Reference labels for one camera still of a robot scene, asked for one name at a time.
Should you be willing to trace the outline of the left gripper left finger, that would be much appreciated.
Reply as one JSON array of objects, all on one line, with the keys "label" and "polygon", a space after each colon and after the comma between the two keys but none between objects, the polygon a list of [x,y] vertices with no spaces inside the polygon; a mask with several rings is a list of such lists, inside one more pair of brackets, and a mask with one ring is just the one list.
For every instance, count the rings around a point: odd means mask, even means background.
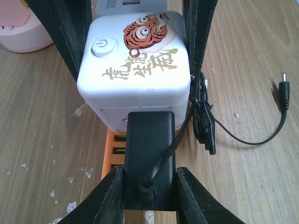
[{"label": "left gripper left finger", "polygon": [[59,221],[60,224],[122,224],[123,168],[113,168],[87,198]]}]

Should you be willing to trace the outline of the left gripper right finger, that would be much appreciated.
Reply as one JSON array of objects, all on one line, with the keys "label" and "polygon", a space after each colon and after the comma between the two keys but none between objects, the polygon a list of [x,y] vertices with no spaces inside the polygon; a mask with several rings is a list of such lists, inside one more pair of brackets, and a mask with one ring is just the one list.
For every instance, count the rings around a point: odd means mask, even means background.
[{"label": "left gripper right finger", "polygon": [[186,167],[177,168],[178,224],[243,224],[219,203]]}]

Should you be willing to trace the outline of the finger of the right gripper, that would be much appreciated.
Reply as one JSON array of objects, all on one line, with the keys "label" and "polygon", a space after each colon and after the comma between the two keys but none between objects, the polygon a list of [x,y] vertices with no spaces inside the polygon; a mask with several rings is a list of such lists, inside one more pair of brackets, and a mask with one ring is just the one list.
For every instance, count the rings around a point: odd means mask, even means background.
[{"label": "finger of the right gripper", "polygon": [[90,0],[26,0],[44,26],[74,80],[93,20]]},{"label": "finger of the right gripper", "polygon": [[201,72],[217,0],[184,0],[183,18],[192,75]]}]

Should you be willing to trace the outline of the black power adapter with cable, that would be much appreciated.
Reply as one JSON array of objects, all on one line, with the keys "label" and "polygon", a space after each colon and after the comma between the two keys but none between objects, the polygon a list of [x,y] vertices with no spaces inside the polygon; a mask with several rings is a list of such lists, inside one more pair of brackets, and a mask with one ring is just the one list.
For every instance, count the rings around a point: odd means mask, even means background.
[{"label": "black power adapter with cable", "polygon": [[196,140],[216,153],[214,118],[205,77],[191,78],[191,108],[178,133],[172,112],[131,112],[128,116],[121,205],[126,210],[178,209],[175,151],[185,129],[193,125]]}]

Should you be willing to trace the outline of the orange power strip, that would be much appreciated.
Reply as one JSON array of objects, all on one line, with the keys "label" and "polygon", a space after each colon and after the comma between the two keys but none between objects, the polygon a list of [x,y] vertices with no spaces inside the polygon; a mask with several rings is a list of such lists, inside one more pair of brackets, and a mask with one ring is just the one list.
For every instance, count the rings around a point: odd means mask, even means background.
[{"label": "orange power strip", "polygon": [[111,169],[124,165],[126,137],[126,133],[116,133],[108,129],[101,180]]}]

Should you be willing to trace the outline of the white tiger cube plug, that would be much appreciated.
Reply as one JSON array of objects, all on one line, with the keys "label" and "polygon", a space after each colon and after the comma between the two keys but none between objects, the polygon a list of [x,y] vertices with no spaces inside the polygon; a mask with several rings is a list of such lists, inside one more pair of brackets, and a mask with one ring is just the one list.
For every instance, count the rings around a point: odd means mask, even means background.
[{"label": "white tiger cube plug", "polygon": [[174,113],[185,120],[190,89],[185,21],[175,11],[102,16],[88,30],[77,88],[114,132],[131,112]]}]

